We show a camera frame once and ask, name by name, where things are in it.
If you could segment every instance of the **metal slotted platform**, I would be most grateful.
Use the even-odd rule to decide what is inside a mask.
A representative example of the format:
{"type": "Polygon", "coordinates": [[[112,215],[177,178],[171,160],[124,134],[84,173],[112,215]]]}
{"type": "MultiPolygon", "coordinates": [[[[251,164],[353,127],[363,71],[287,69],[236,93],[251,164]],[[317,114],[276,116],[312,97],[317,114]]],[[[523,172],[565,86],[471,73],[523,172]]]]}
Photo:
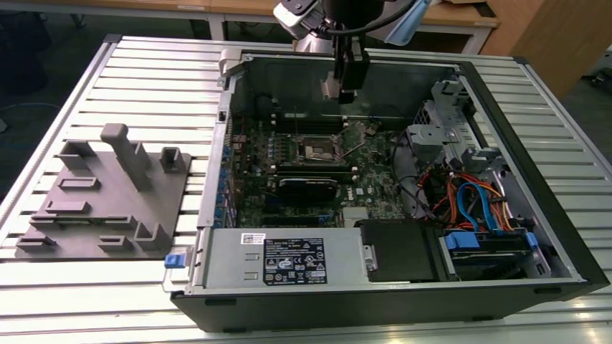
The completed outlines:
{"type": "MultiPolygon", "coordinates": [[[[291,50],[289,45],[123,37],[104,43],[32,160],[0,207],[0,343],[244,340],[251,343],[605,343],[612,338],[612,287],[569,302],[551,302],[473,323],[371,326],[241,335],[203,333],[169,301],[188,272],[160,261],[16,262],[15,243],[28,229],[63,167],[53,154],[67,139],[97,140],[105,123],[125,123],[148,151],[171,143],[193,155],[175,246],[195,242],[209,139],[220,95],[219,52],[225,47],[291,50]]],[[[448,55],[372,50],[373,56],[448,55]]],[[[529,66],[505,57],[456,56],[476,66],[560,203],[612,279],[611,167],[576,123],[548,96],[529,66]]],[[[488,128],[477,117],[485,137],[488,128]]],[[[109,150],[99,140],[97,150],[109,150]]]]}

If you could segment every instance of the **white label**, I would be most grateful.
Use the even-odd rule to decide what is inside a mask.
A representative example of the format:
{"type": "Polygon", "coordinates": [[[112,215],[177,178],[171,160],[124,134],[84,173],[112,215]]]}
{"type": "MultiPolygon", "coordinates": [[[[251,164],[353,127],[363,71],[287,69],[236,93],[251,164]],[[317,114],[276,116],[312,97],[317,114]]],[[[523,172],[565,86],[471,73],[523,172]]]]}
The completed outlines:
{"type": "Polygon", "coordinates": [[[476,21],[475,27],[497,27],[496,23],[488,23],[487,21],[476,21]]]}
{"type": "Polygon", "coordinates": [[[265,233],[243,233],[240,244],[243,245],[264,245],[265,233]]]}
{"type": "Polygon", "coordinates": [[[179,9],[195,9],[196,11],[204,11],[204,6],[188,6],[188,5],[179,5],[179,9]]]}

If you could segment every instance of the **green circuit board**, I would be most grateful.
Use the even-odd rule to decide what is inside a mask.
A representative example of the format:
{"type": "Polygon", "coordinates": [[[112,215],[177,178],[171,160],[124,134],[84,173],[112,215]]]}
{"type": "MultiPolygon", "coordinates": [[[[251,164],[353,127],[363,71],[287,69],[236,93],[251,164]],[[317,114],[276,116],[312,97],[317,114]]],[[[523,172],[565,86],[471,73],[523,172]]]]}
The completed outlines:
{"type": "MultiPolygon", "coordinates": [[[[275,218],[317,219],[316,226],[341,227],[344,207],[365,207],[368,216],[376,219],[403,219],[401,200],[388,165],[391,132],[376,131],[369,122],[348,122],[333,135],[300,135],[275,133],[260,121],[247,121],[237,126],[235,142],[241,145],[235,153],[235,175],[241,195],[237,197],[237,225],[241,228],[275,226],[275,218]],[[309,144],[324,148],[312,149],[309,144]],[[275,193],[275,177],[271,168],[283,164],[320,163],[357,167],[356,178],[339,183],[336,198],[325,204],[287,206],[275,193]]],[[[280,224],[279,226],[312,226],[280,224]]]]}

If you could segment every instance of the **motherboard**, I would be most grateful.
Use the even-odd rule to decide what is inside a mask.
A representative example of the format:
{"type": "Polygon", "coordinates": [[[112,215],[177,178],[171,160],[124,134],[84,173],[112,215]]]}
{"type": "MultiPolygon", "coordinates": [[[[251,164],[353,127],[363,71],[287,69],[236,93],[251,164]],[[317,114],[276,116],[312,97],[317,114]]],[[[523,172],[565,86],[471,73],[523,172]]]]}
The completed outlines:
{"type": "Polygon", "coordinates": [[[292,128],[236,119],[237,226],[344,227],[355,222],[345,216],[403,219],[389,164],[397,132],[373,119],[339,119],[323,128],[297,122],[292,128]]]}

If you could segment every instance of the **sticker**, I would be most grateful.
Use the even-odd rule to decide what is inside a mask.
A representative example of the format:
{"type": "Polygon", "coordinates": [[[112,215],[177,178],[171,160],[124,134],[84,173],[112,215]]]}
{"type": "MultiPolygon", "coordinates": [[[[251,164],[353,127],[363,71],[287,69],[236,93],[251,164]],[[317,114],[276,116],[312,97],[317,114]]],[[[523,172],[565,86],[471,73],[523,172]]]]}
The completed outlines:
{"type": "Polygon", "coordinates": [[[179,9],[195,9],[196,11],[204,11],[204,6],[188,6],[188,5],[179,5],[179,9]]]}
{"type": "Polygon", "coordinates": [[[488,23],[487,21],[475,21],[475,27],[496,27],[496,23],[488,23]]]}
{"type": "Polygon", "coordinates": [[[243,233],[240,244],[243,245],[264,245],[265,233],[243,233]]]}
{"type": "Polygon", "coordinates": [[[323,238],[264,240],[264,283],[267,285],[327,283],[323,238]]]}

